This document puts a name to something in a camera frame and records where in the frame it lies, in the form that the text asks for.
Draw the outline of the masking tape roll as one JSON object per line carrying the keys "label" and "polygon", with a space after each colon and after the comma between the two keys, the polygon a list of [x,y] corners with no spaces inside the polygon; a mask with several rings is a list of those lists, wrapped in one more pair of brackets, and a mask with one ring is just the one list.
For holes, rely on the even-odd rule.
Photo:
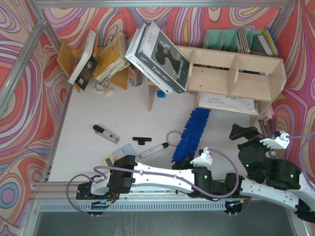
{"label": "masking tape roll", "polygon": [[166,135],[166,142],[172,146],[175,147],[180,142],[182,133],[177,130],[169,131]]}

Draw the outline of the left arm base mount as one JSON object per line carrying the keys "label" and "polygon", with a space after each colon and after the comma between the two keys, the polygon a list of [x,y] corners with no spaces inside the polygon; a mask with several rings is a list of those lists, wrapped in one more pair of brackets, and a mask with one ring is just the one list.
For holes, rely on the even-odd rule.
{"label": "left arm base mount", "polygon": [[118,200],[119,194],[106,191],[104,195],[95,195],[91,193],[91,183],[82,183],[78,185],[76,199],[77,200]]}

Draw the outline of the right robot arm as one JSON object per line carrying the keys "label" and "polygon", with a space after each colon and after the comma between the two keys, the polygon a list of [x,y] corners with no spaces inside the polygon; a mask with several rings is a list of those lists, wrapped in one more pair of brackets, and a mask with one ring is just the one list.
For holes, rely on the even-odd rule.
{"label": "right robot arm", "polygon": [[269,158],[266,152],[286,149],[290,135],[275,131],[265,138],[254,126],[232,125],[230,140],[246,138],[238,145],[238,158],[247,172],[246,177],[228,173],[224,188],[230,191],[237,185],[239,196],[259,198],[293,211],[301,220],[315,221],[315,186],[308,183],[303,171],[289,160]]}

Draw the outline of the black T-shaped plastic part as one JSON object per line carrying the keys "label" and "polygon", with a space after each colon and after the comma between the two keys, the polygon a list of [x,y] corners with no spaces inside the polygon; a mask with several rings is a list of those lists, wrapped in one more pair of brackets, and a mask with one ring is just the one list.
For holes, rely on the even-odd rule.
{"label": "black T-shaped plastic part", "polygon": [[136,141],[138,145],[143,146],[146,142],[151,142],[152,138],[150,137],[132,137],[133,141]]}

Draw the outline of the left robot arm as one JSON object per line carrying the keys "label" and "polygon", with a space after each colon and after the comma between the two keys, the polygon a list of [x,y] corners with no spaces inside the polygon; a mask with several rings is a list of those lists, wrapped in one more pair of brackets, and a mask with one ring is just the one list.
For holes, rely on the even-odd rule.
{"label": "left robot arm", "polygon": [[228,198],[240,190],[243,177],[237,172],[228,173],[224,182],[214,181],[210,166],[211,149],[206,147],[199,156],[176,164],[174,169],[163,169],[136,162],[134,155],[127,155],[112,166],[98,166],[98,173],[91,181],[90,192],[127,194],[132,188],[153,186],[176,190],[191,198],[208,200]]}

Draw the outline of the blue microfiber duster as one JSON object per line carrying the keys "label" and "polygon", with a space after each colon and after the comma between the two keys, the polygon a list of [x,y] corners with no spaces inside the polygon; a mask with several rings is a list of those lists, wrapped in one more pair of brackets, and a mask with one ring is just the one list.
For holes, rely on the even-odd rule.
{"label": "blue microfiber duster", "polygon": [[204,108],[196,108],[191,112],[190,118],[183,129],[181,139],[175,148],[172,162],[179,163],[187,157],[194,158],[210,112],[211,110]]}

